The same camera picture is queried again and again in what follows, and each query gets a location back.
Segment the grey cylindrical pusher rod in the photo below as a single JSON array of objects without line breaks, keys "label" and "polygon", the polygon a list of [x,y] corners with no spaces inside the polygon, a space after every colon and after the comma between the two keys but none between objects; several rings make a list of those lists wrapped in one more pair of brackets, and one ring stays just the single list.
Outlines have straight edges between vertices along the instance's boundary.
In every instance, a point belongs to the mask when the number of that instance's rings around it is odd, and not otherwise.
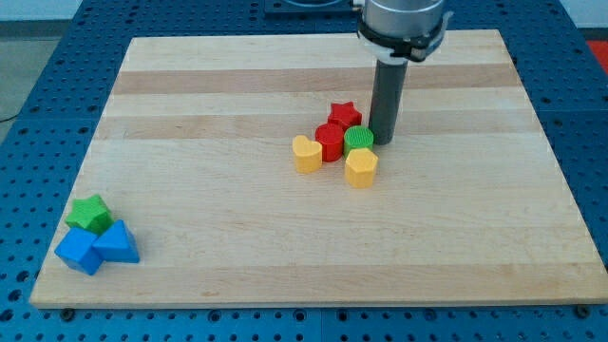
[{"label": "grey cylindrical pusher rod", "polygon": [[388,144],[393,138],[407,65],[376,63],[368,127],[377,145]]}]

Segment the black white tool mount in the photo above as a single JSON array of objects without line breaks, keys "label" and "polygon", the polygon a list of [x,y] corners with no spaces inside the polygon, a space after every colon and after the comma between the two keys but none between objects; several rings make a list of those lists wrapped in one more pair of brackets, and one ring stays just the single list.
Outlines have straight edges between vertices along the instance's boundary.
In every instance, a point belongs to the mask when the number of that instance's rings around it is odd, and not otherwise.
[{"label": "black white tool mount", "polygon": [[442,44],[452,15],[452,11],[445,12],[430,32],[417,37],[389,37],[374,31],[362,19],[356,34],[363,47],[384,64],[421,63]]}]

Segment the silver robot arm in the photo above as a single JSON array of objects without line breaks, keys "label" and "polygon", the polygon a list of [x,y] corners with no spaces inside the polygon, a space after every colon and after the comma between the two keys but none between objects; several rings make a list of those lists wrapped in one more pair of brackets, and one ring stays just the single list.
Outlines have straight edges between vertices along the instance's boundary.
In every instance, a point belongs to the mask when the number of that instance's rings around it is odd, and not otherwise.
[{"label": "silver robot arm", "polygon": [[422,63],[443,42],[452,13],[444,0],[357,0],[357,38],[376,58],[369,129],[390,143],[408,63]]}]

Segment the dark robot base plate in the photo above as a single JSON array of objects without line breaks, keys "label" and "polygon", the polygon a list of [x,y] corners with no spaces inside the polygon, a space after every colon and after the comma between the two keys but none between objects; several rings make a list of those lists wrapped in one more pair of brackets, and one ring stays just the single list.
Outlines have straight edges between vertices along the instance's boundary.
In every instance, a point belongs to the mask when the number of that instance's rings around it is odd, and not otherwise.
[{"label": "dark robot base plate", "polygon": [[353,14],[351,0],[262,0],[267,16]]}]

